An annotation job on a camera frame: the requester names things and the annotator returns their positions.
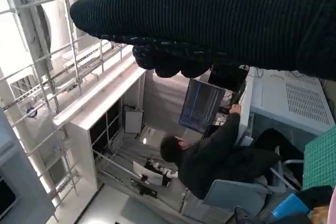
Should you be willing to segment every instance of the computer monitor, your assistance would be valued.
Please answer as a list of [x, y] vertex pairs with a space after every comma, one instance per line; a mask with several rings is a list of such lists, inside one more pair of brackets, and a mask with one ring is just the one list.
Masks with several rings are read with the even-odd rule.
[[140, 177], [146, 177], [145, 182], [151, 183], [154, 185], [161, 186], [163, 176], [157, 173], [152, 172], [151, 170], [146, 169], [145, 167], [139, 165], [137, 162], [133, 161], [133, 170]]
[[214, 122], [225, 90], [209, 83], [190, 79], [179, 125], [204, 133]]

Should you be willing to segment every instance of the sleeve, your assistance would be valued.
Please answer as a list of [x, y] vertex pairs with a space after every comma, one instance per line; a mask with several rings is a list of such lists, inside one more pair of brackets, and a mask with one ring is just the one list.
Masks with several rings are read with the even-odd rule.
[[216, 162], [226, 158], [233, 149], [238, 136], [240, 115], [230, 114], [226, 122], [210, 137], [200, 140], [195, 158]]

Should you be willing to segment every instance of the hand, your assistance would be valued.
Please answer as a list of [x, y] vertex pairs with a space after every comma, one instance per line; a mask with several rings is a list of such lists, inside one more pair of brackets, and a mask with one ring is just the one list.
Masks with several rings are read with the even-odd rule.
[[238, 113], [240, 115], [241, 112], [241, 106], [238, 104], [233, 104], [230, 109], [230, 114], [232, 113]]

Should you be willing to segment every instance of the green tile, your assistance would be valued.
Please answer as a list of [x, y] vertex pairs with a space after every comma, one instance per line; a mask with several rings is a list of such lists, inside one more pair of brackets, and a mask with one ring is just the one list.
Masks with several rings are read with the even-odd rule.
[[336, 126], [305, 146], [303, 189], [336, 185]]

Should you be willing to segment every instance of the black pants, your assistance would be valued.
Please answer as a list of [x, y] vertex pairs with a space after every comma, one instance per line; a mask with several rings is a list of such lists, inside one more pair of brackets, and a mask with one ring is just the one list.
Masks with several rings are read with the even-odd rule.
[[[304, 155], [293, 146], [284, 135], [275, 129], [265, 130], [252, 145], [253, 148], [265, 149], [274, 151], [277, 146], [280, 147], [281, 161], [289, 159], [303, 160]], [[302, 184], [303, 165], [302, 164], [289, 164], [287, 165], [294, 177]]]

